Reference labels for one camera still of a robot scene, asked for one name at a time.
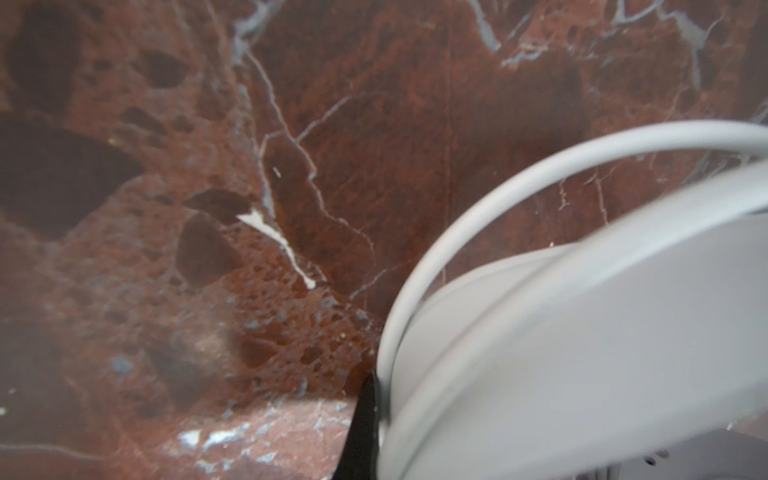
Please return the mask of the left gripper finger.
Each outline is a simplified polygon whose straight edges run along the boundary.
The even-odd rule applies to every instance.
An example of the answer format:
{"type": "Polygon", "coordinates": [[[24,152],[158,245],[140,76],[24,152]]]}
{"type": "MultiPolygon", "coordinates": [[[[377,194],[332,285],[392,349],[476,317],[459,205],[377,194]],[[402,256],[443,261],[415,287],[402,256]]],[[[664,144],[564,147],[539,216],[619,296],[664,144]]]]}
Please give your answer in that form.
{"type": "Polygon", "coordinates": [[[382,399],[375,373],[362,384],[350,428],[332,480],[375,480],[380,452],[382,399]]]}

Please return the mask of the white headphones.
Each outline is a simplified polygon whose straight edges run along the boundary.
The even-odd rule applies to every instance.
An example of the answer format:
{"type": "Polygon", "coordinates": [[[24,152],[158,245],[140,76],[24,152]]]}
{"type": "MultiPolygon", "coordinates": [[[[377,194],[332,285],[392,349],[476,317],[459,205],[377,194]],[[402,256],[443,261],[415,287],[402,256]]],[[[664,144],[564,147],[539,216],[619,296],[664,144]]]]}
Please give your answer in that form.
{"type": "Polygon", "coordinates": [[[765,478],[766,127],[634,128],[507,180],[417,264],[376,374],[379,479],[765,478]],[[533,194],[678,150],[750,163],[430,291],[473,237],[533,194]]]}

